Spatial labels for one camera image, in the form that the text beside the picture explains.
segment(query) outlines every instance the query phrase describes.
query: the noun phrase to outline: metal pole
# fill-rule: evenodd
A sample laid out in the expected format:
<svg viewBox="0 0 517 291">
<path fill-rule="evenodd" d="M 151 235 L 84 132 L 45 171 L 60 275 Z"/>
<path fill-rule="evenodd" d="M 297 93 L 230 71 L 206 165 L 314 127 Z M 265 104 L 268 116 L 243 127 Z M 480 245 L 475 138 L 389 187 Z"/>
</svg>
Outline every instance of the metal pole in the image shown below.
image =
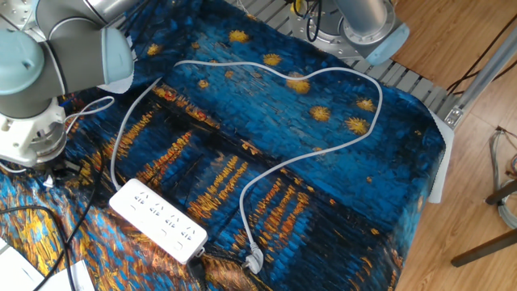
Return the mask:
<svg viewBox="0 0 517 291">
<path fill-rule="evenodd" d="M 460 109 L 466 108 L 470 105 L 483 91 L 484 89 L 494 80 L 495 76 L 505 66 L 505 64 L 514 56 L 517 52 L 517 27 L 504 41 L 498 51 L 490 59 L 488 64 L 479 72 L 479 75 L 474 79 L 474 82 L 470 84 L 469 88 L 460 98 Z"/>
</svg>

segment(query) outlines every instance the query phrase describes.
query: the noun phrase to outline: black cable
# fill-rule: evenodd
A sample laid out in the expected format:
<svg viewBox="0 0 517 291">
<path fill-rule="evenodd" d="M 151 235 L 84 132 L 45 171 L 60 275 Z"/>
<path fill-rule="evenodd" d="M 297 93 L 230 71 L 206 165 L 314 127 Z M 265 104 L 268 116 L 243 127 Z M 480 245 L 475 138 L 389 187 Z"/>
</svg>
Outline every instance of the black cable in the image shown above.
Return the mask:
<svg viewBox="0 0 517 291">
<path fill-rule="evenodd" d="M 54 213 L 52 212 L 52 210 L 46 208 L 46 207 L 43 207 L 43 206 L 21 206 L 21 207 L 14 207 L 14 208 L 11 208 L 11 209 L 5 209 L 5 210 L 2 210 L 0 211 L 0 214 L 6 214 L 6 213 L 12 213 L 12 212 L 18 212 L 18 211 L 22 211 L 22 210 L 41 210 L 41 211 L 45 211 L 48 216 L 50 217 L 50 219 L 52 220 L 53 224 L 55 225 L 56 229 L 57 229 L 57 234 L 59 236 L 59 239 L 61 240 L 61 245 L 62 245 L 62 251 L 60 253 L 60 258 L 63 258 L 63 253 L 66 257 L 66 261 L 65 261 L 65 264 L 66 264 L 66 272 L 68 273 L 68 280 L 69 280 L 69 283 L 70 283 L 70 288 L 72 289 L 72 291 L 75 291 L 75 284 L 74 284 L 74 279 L 72 277 L 72 271 L 70 269 L 70 257 L 69 257 L 69 253 L 68 253 L 68 247 L 67 247 L 67 243 L 65 241 L 65 235 L 63 234 L 61 228 L 59 227 L 59 224 L 57 223 L 57 219 L 54 217 Z M 60 263 L 61 260 L 59 259 L 59 261 L 57 261 L 55 267 L 57 268 L 57 265 L 58 263 Z M 53 272 L 55 271 L 55 268 L 53 267 L 53 269 L 51 270 L 51 272 L 48 273 L 48 278 L 50 278 L 50 276 L 53 274 Z M 44 279 L 44 281 L 41 281 L 40 285 L 43 286 L 44 282 L 46 282 L 46 280 Z"/>
<path fill-rule="evenodd" d="M 298 12 L 298 7 L 296 7 L 297 4 L 297 0 L 294 0 L 294 2 L 292 3 L 292 9 L 294 10 L 294 14 L 296 14 L 296 16 L 298 17 L 304 17 L 300 12 Z"/>
<path fill-rule="evenodd" d="M 492 80 L 492 82 L 494 82 L 495 80 L 501 78 L 502 76 L 504 76 L 504 74 L 510 72 L 511 69 L 513 69 L 515 66 L 517 65 L 517 60 L 515 60 L 513 63 L 511 63 L 511 65 L 509 65 L 506 69 L 504 69 L 503 72 L 499 73 L 497 76 L 495 76 L 494 80 Z M 473 73 L 469 76 L 467 76 L 467 78 L 471 78 L 471 77 L 474 77 L 475 75 L 479 74 L 480 71 L 477 71 L 476 73 Z M 454 95 L 459 95 L 459 94 L 463 94 L 465 93 L 465 91 L 459 91 L 459 92 L 454 92 L 453 94 Z"/>
<path fill-rule="evenodd" d="M 122 24 L 118 27 L 118 29 L 121 29 L 134 15 L 134 19 L 132 20 L 132 22 L 129 24 L 128 28 L 125 29 L 126 33 L 126 37 L 129 36 L 129 32 L 131 31 L 132 29 L 132 26 L 135 24 L 135 22 L 137 21 L 137 19 L 140 17 L 140 13 L 149 5 L 149 3 L 151 2 L 151 0 L 145 0 L 141 6 L 139 6 L 137 9 L 135 9 L 135 11 L 133 11 L 130 15 L 128 15 L 128 17 L 126 18 L 126 20 L 124 20 L 122 22 Z"/>
<path fill-rule="evenodd" d="M 105 167 L 105 157 L 104 157 L 104 151 L 103 151 L 102 147 L 97 145 L 97 148 L 98 148 L 98 151 L 100 152 L 100 158 L 101 158 L 101 165 L 100 165 L 99 173 L 97 174 L 97 177 L 95 177 L 94 189 L 91 192 L 91 196 L 90 196 L 90 199 L 88 201 L 88 204 L 86 205 L 85 211 L 82 213 L 81 217 L 79 218 L 79 221 L 78 221 L 77 225 L 74 227 L 74 229 L 72 230 L 72 233 L 70 234 L 70 236 L 66 240 L 66 243 L 65 243 L 66 248 L 69 247 L 69 245 L 72 242 L 72 239 L 74 238 L 75 234 L 79 231 L 79 227 L 81 226 L 81 224 L 86 219 L 86 215 L 90 211 L 90 208 L 91 208 L 91 206 L 93 204 L 95 193 L 99 190 L 99 187 L 101 185 L 101 178 L 103 177 L 103 172 L 104 172 L 104 167 Z M 45 276 L 45 278 L 40 282 L 40 284 L 38 286 L 36 286 L 34 291 L 40 290 L 41 287 L 43 287 L 43 285 L 45 285 L 47 280 L 50 279 L 50 277 L 53 275 L 53 273 L 57 270 L 57 266 L 61 263 L 61 260 L 63 259 L 63 255 L 67 255 L 67 254 L 68 254 L 68 251 L 67 252 L 61 251 L 61 253 L 57 257 L 57 260 L 54 263 L 52 269 L 50 270 L 50 272 L 47 274 L 47 276 Z"/>
<path fill-rule="evenodd" d="M 135 10 L 131 11 L 131 13 L 129 13 L 128 16 L 126 16 L 126 19 L 124 19 L 124 21 L 121 24 L 119 24 L 119 26 L 117 26 L 116 29 L 121 29 L 122 27 L 124 27 L 124 25 L 126 25 L 126 23 L 128 23 L 136 13 L 140 13 L 140 11 L 144 10 L 144 8 L 150 1 L 151 0 L 144 0 L 142 3 L 140 3 L 137 6 L 137 8 L 135 8 Z"/>
<path fill-rule="evenodd" d="M 310 37 L 310 21 L 312 19 L 309 18 L 307 20 L 307 28 L 306 28 L 306 32 L 307 32 L 307 40 L 310 41 L 310 42 L 314 42 L 316 39 L 317 39 L 317 34 L 320 32 L 320 23 L 322 21 L 322 7 L 323 7 L 323 1 L 322 0 L 318 0 L 318 4 L 317 4 L 317 23 L 316 23 L 316 30 L 314 31 L 314 38 Z"/>
<path fill-rule="evenodd" d="M 147 17 L 147 19 L 145 20 L 144 25 L 142 25 L 142 29 L 140 30 L 140 32 L 138 32 L 137 38 L 132 43 L 131 50 L 135 49 L 135 47 L 137 46 L 137 43 L 140 41 L 140 38 L 144 35 L 144 30 L 147 29 L 147 27 L 149 26 L 149 23 L 151 22 L 151 19 L 153 19 L 154 12 L 156 12 L 156 10 L 158 9 L 158 5 L 160 4 L 160 1 L 161 0 L 156 0 L 156 3 L 154 3 L 153 9 L 151 10 L 149 17 Z"/>
<path fill-rule="evenodd" d="M 473 76 L 469 77 L 469 73 L 474 70 L 474 68 L 479 64 L 481 59 L 485 57 L 485 55 L 490 51 L 490 49 L 494 46 L 494 44 L 499 40 L 499 38 L 502 36 L 502 34 L 510 27 L 510 25 L 513 24 L 513 22 L 517 19 L 517 15 L 514 15 L 514 17 L 505 25 L 505 27 L 495 36 L 494 40 L 490 43 L 490 45 L 485 49 L 485 51 L 479 56 L 479 58 L 474 62 L 474 64 L 470 67 L 470 69 L 461 77 L 461 79 L 457 80 L 451 86 L 447 88 L 447 92 L 450 95 L 452 92 L 454 92 L 458 86 L 466 79 L 471 78 L 475 76 L 477 73 L 475 73 Z"/>
</svg>

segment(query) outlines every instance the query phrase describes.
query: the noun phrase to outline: power outlet socket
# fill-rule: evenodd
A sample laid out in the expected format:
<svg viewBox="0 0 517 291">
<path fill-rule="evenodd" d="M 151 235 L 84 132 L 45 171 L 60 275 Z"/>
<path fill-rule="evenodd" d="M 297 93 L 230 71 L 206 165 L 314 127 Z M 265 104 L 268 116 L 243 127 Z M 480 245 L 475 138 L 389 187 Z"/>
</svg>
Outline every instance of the power outlet socket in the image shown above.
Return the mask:
<svg viewBox="0 0 517 291">
<path fill-rule="evenodd" d="M 110 206 L 181 264 L 203 250 L 207 231 L 137 179 L 130 179 Z"/>
</svg>

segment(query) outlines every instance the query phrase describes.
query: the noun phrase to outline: metal stand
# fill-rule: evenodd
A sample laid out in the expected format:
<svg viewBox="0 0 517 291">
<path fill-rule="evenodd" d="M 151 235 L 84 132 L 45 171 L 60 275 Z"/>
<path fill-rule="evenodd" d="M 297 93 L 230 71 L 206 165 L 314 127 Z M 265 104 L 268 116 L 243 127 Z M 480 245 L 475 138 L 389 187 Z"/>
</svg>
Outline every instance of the metal stand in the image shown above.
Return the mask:
<svg viewBox="0 0 517 291">
<path fill-rule="evenodd" d="M 458 255 L 456 258 L 452 259 L 451 264 L 458 268 L 516 243 L 517 230 L 512 230 L 498 238 L 494 238 L 489 242 L 483 243 L 479 247 L 475 247 L 470 251 L 466 251 L 465 253 Z"/>
<path fill-rule="evenodd" d="M 485 202 L 488 205 L 495 205 L 513 192 L 517 192 L 517 181 L 510 182 L 507 186 L 499 189 L 494 194 L 486 198 Z M 475 247 L 470 251 L 466 251 L 465 253 L 458 255 L 456 258 L 452 259 L 451 264 L 458 268 L 516 243 L 517 230 L 512 230 L 497 238 L 492 239 L 489 242 L 483 243 L 479 247 Z"/>
</svg>

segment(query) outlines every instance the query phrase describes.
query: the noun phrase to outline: starry night fabric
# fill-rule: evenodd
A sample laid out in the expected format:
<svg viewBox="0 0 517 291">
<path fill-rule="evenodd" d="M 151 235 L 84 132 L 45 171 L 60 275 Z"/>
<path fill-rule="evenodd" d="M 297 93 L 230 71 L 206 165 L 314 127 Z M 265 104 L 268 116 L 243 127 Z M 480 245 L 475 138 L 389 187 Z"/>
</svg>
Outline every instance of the starry night fabric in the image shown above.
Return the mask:
<svg viewBox="0 0 517 291">
<path fill-rule="evenodd" d="M 246 214 L 265 257 L 254 275 L 241 268 L 249 254 L 242 188 L 282 161 L 365 134 L 377 89 L 343 72 L 292 82 L 250 66 L 174 68 L 185 59 L 254 61 L 298 76 L 346 65 L 221 0 L 156 3 L 130 31 L 138 57 L 132 89 L 71 130 L 64 155 L 82 166 L 80 174 L 48 189 L 35 171 L 4 173 L 2 207 L 45 205 L 71 230 L 100 168 L 98 148 L 111 156 L 125 112 L 163 77 L 129 118 L 116 175 L 121 183 L 146 183 L 207 230 L 206 277 L 193 276 L 109 208 L 114 189 L 106 170 L 71 254 L 86 261 L 98 290 L 394 290 L 445 149 L 425 106 L 383 87 L 372 135 L 253 186 Z M 76 112 L 105 95 L 79 92 L 64 97 L 64 106 Z M 51 221 L 30 211 L 4 215 L 0 226 L 46 274 L 61 249 Z"/>
</svg>

